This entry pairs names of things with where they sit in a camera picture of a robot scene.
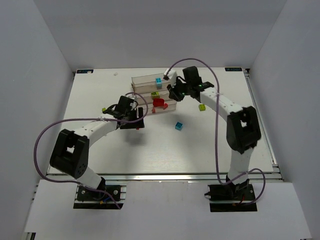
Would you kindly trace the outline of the green rounded lego brick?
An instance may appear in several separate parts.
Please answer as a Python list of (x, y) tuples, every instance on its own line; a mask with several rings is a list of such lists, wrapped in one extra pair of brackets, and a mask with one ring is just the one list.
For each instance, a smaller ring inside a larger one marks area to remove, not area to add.
[(160, 97), (160, 95), (159, 95), (159, 93), (158, 93), (157, 91), (151, 92), (150, 95), (151, 95), (151, 98), (152, 98), (152, 99), (155, 99), (155, 98), (159, 98), (159, 97)]

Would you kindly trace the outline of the red rounded lego brick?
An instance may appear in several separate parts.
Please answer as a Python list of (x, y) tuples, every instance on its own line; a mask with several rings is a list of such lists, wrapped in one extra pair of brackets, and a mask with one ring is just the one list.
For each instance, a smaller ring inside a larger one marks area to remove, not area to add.
[(164, 107), (165, 100), (163, 98), (154, 98), (152, 104), (154, 107)]

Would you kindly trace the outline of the blue rounded lego brick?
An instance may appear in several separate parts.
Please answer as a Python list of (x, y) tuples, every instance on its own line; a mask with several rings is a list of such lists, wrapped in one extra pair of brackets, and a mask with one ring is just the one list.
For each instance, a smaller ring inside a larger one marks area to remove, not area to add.
[(155, 85), (157, 89), (161, 89), (162, 88), (162, 79), (160, 77), (157, 77), (155, 79)]

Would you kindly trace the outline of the green square lego brick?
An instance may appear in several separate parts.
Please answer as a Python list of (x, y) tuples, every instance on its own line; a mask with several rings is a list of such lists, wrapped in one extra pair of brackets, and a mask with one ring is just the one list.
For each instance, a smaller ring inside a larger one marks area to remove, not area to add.
[(203, 112), (203, 111), (206, 110), (206, 106), (205, 106), (204, 104), (199, 104), (199, 105), (198, 105), (198, 109), (199, 109), (201, 112)]

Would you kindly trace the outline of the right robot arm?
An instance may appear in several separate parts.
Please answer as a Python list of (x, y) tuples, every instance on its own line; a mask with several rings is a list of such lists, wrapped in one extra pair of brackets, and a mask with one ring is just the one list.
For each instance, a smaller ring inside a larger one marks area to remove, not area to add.
[(183, 69), (180, 77), (168, 68), (163, 79), (169, 81), (169, 98), (180, 102), (186, 96), (216, 112), (216, 118), (226, 122), (226, 141), (231, 148), (231, 162), (226, 184), (236, 190), (249, 184), (249, 164), (253, 149), (261, 139), (257, 111), (253, 106), (243, 107), (218, 91), (218, 85), (204, 82), (195, 66)]

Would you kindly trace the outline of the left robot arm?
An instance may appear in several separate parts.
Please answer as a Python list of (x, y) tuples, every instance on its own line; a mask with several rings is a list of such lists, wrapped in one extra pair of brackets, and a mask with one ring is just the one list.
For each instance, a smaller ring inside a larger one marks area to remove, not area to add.
[(50, 157), (50, 166), (87, 188), (103, 191), (104, 178), (88, 167), (90, 147), (118, 129), (144, 128), (147, 113), (135, 98), (122, 95), (117, 104), (103, 108), (99, 118), (75, 130), (61, 130)]

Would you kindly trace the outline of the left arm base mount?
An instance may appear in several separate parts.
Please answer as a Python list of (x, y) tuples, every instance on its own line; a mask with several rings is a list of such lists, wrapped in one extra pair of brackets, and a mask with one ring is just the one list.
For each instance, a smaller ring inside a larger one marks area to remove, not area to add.
[(79, 185), (73, 208), (78, 210), (120, 210), (125, 202), (127, 186), (106, 183), (103, 192), (89, 190)]

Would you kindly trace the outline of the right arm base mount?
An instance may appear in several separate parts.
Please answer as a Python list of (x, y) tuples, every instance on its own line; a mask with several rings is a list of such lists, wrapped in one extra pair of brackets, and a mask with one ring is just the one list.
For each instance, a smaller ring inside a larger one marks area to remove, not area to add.
[(232, 182), (226, 185), (208, 185), (208, 192), (204, 197), (209, 200), (212, 213), (240, 213), (257, 212), (257, 204), (253, 185), (249, 179), (240, 184)]

